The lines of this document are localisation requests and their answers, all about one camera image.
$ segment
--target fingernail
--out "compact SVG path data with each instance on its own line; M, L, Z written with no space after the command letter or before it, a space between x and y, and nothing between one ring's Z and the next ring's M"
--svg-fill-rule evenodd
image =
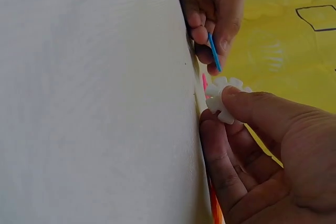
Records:
M224 51L226 51L226 49L227 49L227 41L222 42L221 45L222 45L222 49Z

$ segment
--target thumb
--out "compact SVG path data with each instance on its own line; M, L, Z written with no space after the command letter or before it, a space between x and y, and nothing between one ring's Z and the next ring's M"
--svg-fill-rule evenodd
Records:
M216 50L225 55L238 34L245 0L216 0L217 22L213 32Z
M240 92L227 87L222 92L225 108L237 120L259 128L276 142L281 142L290 129L321 110L295 103L267 92Z

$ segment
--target black outline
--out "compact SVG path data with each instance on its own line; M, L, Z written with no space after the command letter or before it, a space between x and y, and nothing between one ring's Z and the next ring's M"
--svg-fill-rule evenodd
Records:
M299 10L301 10L301 9L310 9L310 8L327 7L327 6L331 6L335 10L335 15L336 15L336 8L333 5L316 5L316 6L300 7L300 8L296 8L295 12L299 16L299 18L301 18L303 21L308 23L311 26L311 28L313 28L314 31L334 31L334 30L336 30L336 27L326 28L326 29L315 29L314 26L311 23L309 23L307 20L305 20L299 13Z

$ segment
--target gear tooth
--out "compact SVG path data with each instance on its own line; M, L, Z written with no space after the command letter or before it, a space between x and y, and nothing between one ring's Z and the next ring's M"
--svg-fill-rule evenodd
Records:
M229 80L229 84L232 86L235 86L238 89L242 89L243 87L243 82L237 78L231 77Z
M218 78L216 78L216 80L214 80L214 83L217 86L221 87L223 84L227 83L227 79L226 79L226 77L218 77Z
M211 113L215 114L219 110L218 102L216 101L215 98L206 99L205 103L208 109L211 111Z
M220 94L220 89L211 83L208 85L208 87L206 87L205 94L210 97L216 97Z
M225 109L223 110L217 117L221 122L227 124L233 124L235 119L231 116L231 114Z
M250 87L245 87L244 92L251 93L252 89Z

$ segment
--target drawn shape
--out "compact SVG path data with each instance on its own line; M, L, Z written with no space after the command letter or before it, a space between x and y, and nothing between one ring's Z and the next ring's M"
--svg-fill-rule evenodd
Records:
M319 5L297 8L296 13L314 31L336 30L336 8L333 5Z

